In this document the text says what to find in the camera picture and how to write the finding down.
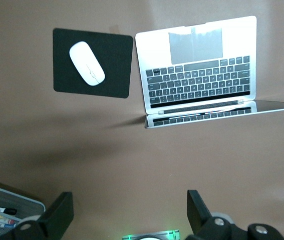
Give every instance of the black mouse pad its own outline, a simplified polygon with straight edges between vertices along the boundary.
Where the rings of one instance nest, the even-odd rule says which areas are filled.
[[[105,79],[88,85],[74,66],[70,48],[84,41],[101,65]],[[53,30],[54,90],[57,92],[127,98],[133,38],[128,35],[55,28]]]

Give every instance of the brown surface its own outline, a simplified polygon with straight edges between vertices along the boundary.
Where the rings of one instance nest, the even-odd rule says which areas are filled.
[[[284,101],[284,2],[0,2],[0,182],[48,206],[72,191],[64,239],[191,233],[186,191],[236,224],[284,235],[284,112],[144,129],[134,46],[127,99],[53,90],[53,28],[120,33],[255,15],[257,95]]]

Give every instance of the screw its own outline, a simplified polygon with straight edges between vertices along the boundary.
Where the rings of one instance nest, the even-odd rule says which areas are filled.
[[[21,229],[22,231],[24,231],[24,230],[29,229],[31,226],[32,226],[32,225],[30,225],[29,223],[27,223],[27,224],[22,225],[20,229]]]
[[[266,228],[263,227],[263,226],[256,226],[256,227],[255,227],[255,230],[256,230],[258,233],[260,233],[260,234],[267,234],[267,230],[266,230]]]
[[[215,222],[216,225],[219,225],[219,226],[223,226],[224,225],[224,221],[222,219],[220,219],[220,218],[216,218],[214,220],[214,222]]]

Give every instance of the mouse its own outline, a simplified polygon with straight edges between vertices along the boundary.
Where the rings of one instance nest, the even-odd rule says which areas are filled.
[[[88,85],[96,86],[104,81],[104,71],[85,41],[80,41],[70,48],[70,57],[78,73]]]

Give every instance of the silver laptop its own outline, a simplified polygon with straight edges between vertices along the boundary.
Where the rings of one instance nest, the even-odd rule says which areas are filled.
[[[148,128],[255,111],[256,17],[141,32],[135,40]]]

